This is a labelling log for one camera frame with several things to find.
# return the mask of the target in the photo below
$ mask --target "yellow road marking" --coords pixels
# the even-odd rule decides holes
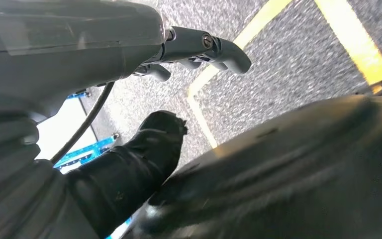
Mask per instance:
[[[244,49],[245,46],[257,36],[258,33],[275,18],[292,0],[269,0],[254,16],[250,23],[242,30],[242,32],[233,41],[238,47]],[[196,93],[213,78],[219,70],[213,66],[206,67],[199,76],[190,84],[188,89],[188,103],[212,148],[217,147],[217,142],[211,133],[207,121],[204,119],[203,113],[195,101]]]
[[[346,0],[315,0],[369,85],[382,81],[382,54]]]
[[[192,112],[194,113],[195,118],[197,119],[198,124],[201,127],[201,131],[206,136],[208,142],[210,143],[210,146],[212,148],[216,148],[216,139],[214,139],[214,136],[207,125],[207,121],[204,119],[203,112],[201,112],[197,101],[195,101],[194,99],[194,96],[188,96],[187,100],[188,104],[190,105],[190,108],[192,109]]]

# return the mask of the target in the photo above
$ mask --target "bolt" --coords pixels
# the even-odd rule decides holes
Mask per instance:
[[[208,34],[203,35],[202,42],[203,42],[203,46],[206,49],[211,49],[211,47],[213,46],[213,38],[211,38],[211,36]]]

